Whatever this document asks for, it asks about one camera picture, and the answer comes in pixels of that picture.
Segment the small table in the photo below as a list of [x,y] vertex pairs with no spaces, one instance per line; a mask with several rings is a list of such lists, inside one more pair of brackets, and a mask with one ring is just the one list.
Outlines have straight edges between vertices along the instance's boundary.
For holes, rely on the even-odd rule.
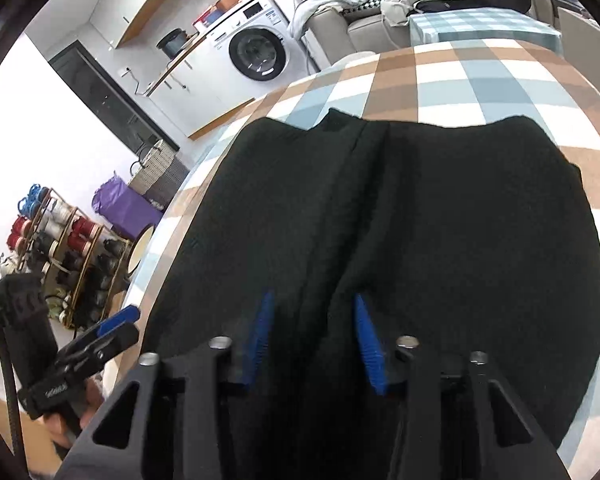
[[[531,117],[580,168],[600,238],[600,94],[573,66],[541,46],[515,40],[395,50],[280,88],[209,133],[208,151],[165,211],[126,295],[125,305],[141,309],[141,333],[209,183],[241,128],[261,117],[311,128],[332,107],[368,120],[448,127]],[[120,371],[129,370],[138,354],[139,346],[125,352]],[[109,362],[106,388],[117,374],[118,364]],[[600,358],[558,453],[573,480],[589,480],[600,468]]]
[[483,7],[412,14],[409,29],[411,46],[502,38],[528,41],[562,55],[560,31],[510,9]]

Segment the blue checkered tablecloth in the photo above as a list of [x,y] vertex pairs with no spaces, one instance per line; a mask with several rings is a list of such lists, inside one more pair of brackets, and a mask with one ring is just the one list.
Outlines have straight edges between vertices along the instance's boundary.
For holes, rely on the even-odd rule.
[[[207,134],[208,148],[165,211],[125,298],[125,305],[140,307],[141,335],[206,190],[241,129],[262,117],[311,128],[329,108],[367,120],[447,127],[528,116],[580,168],[600,239],[600,94],[573,66],[542,46],[507,39],[395,50],[270,92]],[[138,355],[135,346],[107,363],[107,390]],[[600,358],[558,454],[573,480],[590,480],[600,469]]]
[[562,55],[560,31],[510,9],[483,7],[412,14],[409,29],[411,46],[440,41],[503,38],[528,41]]

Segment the white cloth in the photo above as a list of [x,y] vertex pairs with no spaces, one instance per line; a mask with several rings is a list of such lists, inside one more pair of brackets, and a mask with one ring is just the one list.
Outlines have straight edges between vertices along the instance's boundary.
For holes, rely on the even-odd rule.
[[286,28],[295,40],[304,36],[306,22],[320,10],[336,9],[340,12],[345,8],[357,7],[367,0],[302,0],[294,11],[293,19]]
[[384,0],[380,12],[392,27],[403,27],[409,23],[408,14],[420,0]]

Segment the wooden floor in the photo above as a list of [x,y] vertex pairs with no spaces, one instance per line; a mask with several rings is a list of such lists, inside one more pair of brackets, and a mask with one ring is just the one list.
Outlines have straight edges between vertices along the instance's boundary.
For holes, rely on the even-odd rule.
[[[20,413],[24,447],[27,452],[27,463],[30,471],[38,473],[55,473],[60,466],[60,459],[42,422],[31,420],[26,413]],[[0,399],[0,434],[11,447],[9,417],[7,404]]]

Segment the washing machine door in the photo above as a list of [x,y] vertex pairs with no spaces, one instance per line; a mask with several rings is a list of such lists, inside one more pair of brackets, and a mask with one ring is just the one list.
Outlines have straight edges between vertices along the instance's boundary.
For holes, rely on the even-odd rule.
[[282,40],[266,28],[250,27],[237,32],[229,42],[234,66],[249,79],[271,81],[286,65]]

